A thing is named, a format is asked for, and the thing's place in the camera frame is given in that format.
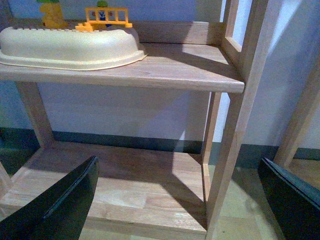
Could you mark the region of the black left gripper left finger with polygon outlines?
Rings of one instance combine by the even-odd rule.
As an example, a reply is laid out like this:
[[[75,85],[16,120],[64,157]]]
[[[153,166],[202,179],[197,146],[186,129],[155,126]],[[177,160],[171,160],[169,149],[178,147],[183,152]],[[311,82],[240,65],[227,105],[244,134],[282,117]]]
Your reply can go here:
[[[84,161],[30,203],[0,223],[2,240],[77,240],[99,177],[95,156]]]

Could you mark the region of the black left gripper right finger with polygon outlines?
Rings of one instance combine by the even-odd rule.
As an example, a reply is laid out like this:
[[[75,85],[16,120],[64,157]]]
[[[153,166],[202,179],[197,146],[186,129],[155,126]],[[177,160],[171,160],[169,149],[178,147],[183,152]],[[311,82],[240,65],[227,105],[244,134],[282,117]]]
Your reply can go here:
[[[320,190],[263,158],[258,175],[268,204],[287,240],[320,238]]]

